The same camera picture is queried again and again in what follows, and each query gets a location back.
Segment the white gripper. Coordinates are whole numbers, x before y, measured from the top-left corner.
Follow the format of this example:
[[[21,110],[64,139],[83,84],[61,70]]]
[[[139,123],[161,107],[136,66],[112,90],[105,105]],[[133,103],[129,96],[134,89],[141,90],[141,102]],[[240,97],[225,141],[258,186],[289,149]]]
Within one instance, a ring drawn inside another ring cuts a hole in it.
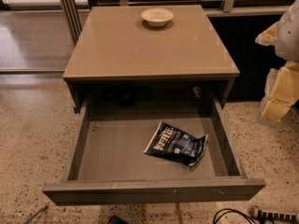
[[[274,46],[278,22],[258,34],[255,42],[262,46]],[[271,68],[267,75],[264,93],[267,98],[261,102],[261,117],[280,121],[299,99],[299,63],[286,62],[281,68]]]

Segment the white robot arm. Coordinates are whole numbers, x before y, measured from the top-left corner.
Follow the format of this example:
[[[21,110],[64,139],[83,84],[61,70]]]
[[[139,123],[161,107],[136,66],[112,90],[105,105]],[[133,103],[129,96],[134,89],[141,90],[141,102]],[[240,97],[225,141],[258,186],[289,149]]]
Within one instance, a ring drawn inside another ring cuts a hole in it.
[[[299,100],[299,0],[295,0],[280,20],[255,38],[262,46],[274,46],[286,63],[271,68],[267,75],[258,121],[273,125],[282,120]]]

